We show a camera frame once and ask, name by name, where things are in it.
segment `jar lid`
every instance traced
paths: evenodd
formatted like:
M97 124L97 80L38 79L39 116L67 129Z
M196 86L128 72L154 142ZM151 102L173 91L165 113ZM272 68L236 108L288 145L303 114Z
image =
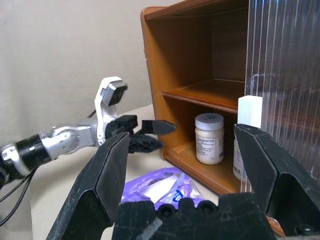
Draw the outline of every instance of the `jar lid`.
M218 130L224 127L224 117L216 113L203 113L196 116L195 126L201 130Z

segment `wooden shelf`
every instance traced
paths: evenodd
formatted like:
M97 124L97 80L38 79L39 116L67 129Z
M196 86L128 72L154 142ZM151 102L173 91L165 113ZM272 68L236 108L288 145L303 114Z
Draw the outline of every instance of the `wooden shelf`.
M145 20L168 17L214 15L248 8L249 0L185 0L145 15Z
M236 114L238 98L244 96L244 82L208 80L186 87L163 90L165 97Z
M164 152L163 156L219 195L240 192L241 182L236 179L233 173L231 146L226 148L224 159L217 165L205 165L199 162L194 142L177 146Z

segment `jar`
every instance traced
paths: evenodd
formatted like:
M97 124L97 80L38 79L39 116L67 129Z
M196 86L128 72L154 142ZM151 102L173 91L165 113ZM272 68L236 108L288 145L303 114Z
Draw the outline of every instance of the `jar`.
M195 118L196 158L206 165L215 165L224 158L224 117L204 113Z
M236 138L234 139L233 145L233 174L239 181L241 181L242 177L245 178L247 175Z

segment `clear plastic panel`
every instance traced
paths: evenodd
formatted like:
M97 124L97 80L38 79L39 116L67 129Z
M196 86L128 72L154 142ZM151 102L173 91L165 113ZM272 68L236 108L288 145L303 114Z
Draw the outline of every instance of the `clear plastic panel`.
M320 184L319 0L250 0L245 94L263 97L262 129Z

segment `white paper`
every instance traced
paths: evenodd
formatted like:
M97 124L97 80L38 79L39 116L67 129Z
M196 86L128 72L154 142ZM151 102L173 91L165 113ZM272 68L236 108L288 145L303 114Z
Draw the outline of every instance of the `white paper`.
M159 201L169 190L173 187L178 177L172 175L166 179L155 182L152 185L147 186L140 193L147 196L155 204Z

